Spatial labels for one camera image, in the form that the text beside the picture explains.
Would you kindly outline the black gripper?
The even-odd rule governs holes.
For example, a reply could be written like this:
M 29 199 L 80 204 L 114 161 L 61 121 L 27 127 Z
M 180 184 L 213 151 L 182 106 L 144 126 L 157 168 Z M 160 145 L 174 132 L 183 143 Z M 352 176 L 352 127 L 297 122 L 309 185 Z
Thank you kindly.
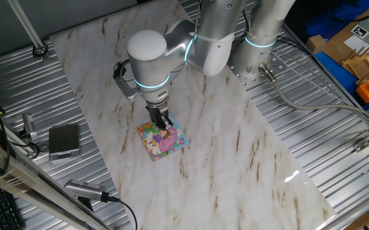
M 174 125 L 169 117 L 168 109 L 162 112 L 159 107 L 151 107 L 150 105 L 147 105 L 146 109 L 149 112 L 151 121 L 155 122 L 159 129 L 167 130 Z

